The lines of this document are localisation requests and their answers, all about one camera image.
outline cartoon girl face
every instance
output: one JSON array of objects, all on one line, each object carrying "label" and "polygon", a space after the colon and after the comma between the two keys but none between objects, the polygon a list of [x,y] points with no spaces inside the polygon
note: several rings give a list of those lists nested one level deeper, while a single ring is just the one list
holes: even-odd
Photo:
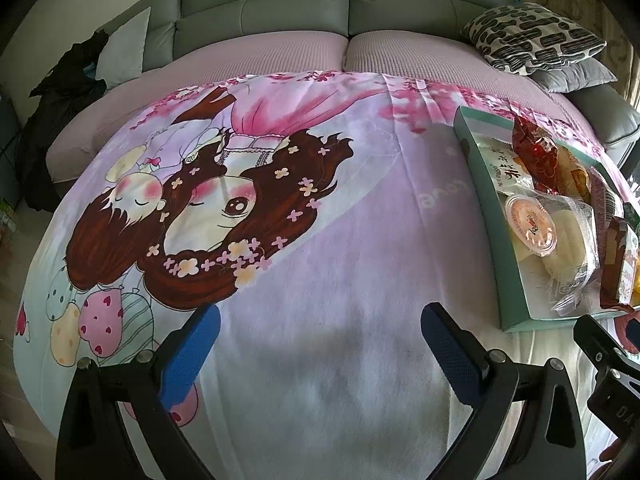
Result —
[{"label": "cartoon girl face", "polygon": [[139,222],[164,207],[162,184],[148,173],[132,173],[122,177],[107,197],[105,208],[127,214],[127,225]]},{"label": "cartoon girl face", "polygon": [[187,207],[167,229],[164,252],[212,251],[255,206],[253,181],[220,176],[196,186]]}]

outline floor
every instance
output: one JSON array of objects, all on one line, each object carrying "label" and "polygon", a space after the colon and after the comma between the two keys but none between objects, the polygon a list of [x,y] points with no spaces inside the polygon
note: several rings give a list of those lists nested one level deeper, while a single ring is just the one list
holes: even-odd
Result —
[{"label": "floor", "polygon": [[21,203],[17,231],[0,247],[0,419],[42,480],[54,479],[56,439],[31,409],[14,371],[15,318],[31,259],[51,220],[51,213]]}]

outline light blue pillow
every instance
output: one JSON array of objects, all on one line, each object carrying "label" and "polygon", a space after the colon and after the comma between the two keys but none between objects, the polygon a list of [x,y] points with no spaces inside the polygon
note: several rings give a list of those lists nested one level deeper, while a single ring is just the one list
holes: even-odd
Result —
[{"label": "light blue pillow", "polygon": [[107,90],[140,77],[145,53],[146,29],[151,7],[147,7],[110,35],[98,58],[95,78],[104,79]]}]

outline red snack package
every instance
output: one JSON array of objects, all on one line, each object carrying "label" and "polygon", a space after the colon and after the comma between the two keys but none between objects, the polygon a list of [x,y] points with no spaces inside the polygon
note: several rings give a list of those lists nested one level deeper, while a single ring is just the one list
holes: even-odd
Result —
[{"label": "red snack package", "polygon": [[533,177],[536,190],[557,195],[558,147],[551,135],[531,121],[515,116],[511,143]]}]

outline gray pillow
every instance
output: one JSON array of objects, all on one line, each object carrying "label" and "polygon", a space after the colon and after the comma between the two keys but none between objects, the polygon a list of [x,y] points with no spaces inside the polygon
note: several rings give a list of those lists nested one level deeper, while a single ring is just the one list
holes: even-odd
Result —
[{"label": "gray pillow", "polygon": [[577,23],[530,2],[486,10],[462,35],[496,70],[519,75],[562,68],[607,46]]},{"label": "gray pillow", "polygon": [[611,70],[593,57],[563,66],[558,70],[536,70],[529,77],[547,92],[560,94],[568,94],[618,80]]},{"label": "gray pillow", "polygon": [[95,78],[104,79],[107,90],[142,74],[150,14],[151,7],[147,7],[110,35],[95,69]]}]

